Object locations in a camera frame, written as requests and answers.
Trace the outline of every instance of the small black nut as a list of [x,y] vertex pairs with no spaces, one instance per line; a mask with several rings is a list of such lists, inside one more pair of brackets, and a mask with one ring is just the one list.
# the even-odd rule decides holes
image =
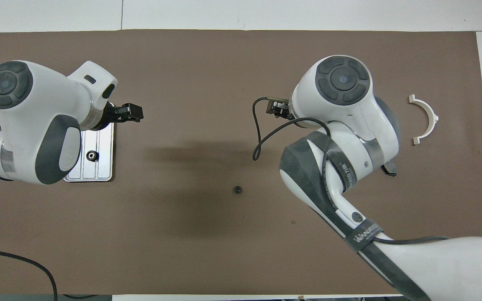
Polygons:
[[98,154],[98,152],[96,152],[95,150],[89,150],[87,152],[87,160],[91,161],[91,162],[96,162],[98,161],[98,157],[100,155]]

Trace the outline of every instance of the gray velcro strap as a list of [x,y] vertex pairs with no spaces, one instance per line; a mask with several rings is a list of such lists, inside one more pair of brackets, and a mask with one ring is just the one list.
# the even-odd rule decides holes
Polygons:
[[343,192],[353,187],[358,181],[351,162],[342,149],[329,136],[315,131],[306,136],[319,149],[327,153],[327,158],[332,163],[343,183]]
[[356,229],[354,229],[344,241],[355,253],[358,253],[382,231],[382,228],[372,219],[366,219],[363,223],[358,225],[358,227],[356,227]]

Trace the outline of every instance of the round button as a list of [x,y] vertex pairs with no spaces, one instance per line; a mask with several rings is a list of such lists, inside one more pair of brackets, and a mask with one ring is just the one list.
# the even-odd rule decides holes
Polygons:
[[331,74],[331,84],[341,91],[350,90],[356,85],[356,72],[350,67],[339,67]]
[[7,95],[16,88],[16,77],[10,72],[0,73],[0,95]]

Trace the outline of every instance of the white floor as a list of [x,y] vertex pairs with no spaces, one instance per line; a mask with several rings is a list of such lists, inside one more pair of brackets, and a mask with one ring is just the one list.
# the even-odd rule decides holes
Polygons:
[[[474,31],[482,74],[482,0],[0,0],[0,32],[136,28]],[[113,299],[195,301],[297,297],[128,295]]]

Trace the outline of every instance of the robotic arm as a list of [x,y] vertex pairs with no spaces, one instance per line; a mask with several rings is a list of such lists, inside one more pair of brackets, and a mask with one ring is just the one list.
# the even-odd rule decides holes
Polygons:
[[30,61],[0,64],[0,179],[56,183],[78,160],[80,131],[139,122],[142,108],[109,102],[117,82],[91,61],[68,77]]
[[291,100],[269,99],[267,113],[325,124],[285,148],[280,175],[391,286],[413,301],[482,299],[482,237],[392,240],[342,196],[398,153],[398,122],[373,95],[371,74],[361,61],[345,55],[318,61]]

